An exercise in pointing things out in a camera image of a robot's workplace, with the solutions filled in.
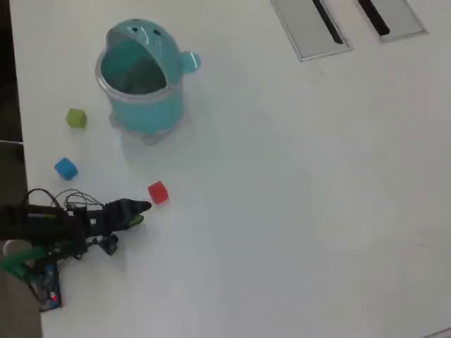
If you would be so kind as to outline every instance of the black cable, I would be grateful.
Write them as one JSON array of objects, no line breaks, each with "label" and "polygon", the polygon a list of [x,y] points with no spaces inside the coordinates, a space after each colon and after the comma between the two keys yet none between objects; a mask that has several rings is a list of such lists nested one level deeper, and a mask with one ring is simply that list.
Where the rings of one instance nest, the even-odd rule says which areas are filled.
[{"label": "black cable", "polygon": [[[94,197],[92,197],[89,194],[86,194],[84,192],[81,192],[78,189],[66,189],[63,190],[62,192],[60,192],[59,194],[57,194],[55,196],[55,199],[57,199],[60,195],[66,193],[66,192],[72,192],[70,193],[68,196],[66,196],[66,198],[64,199],[64,207],[65,208],[71,208],[77,205],[81,205],[81,206],[101,206],[102,208],[104,207],[104,204],[100,201],[97,201]],[[80,199],[83,199],[83,202],[81,201],[71,201],[70,199],[73,197],[77,197]]]},{"label": "black cable", "polygon": [[61,208],[60,203],[58,203],[58,201],[56,200],[55,196],[52,195],[48,190],[46,189],[41,189],[41,188],[35,188],[35,189],[31,189],[27,192],[27,194],[25,194],[25,196],[23,197],[22,200],[22,204],[28,204],[28,197],[33,193],[33,192],[44,192],[45,194],[47,194],[47,196],[49,196],[51,198],[51,202],[55,203],[56,206],[58,206],[59,208]]}]

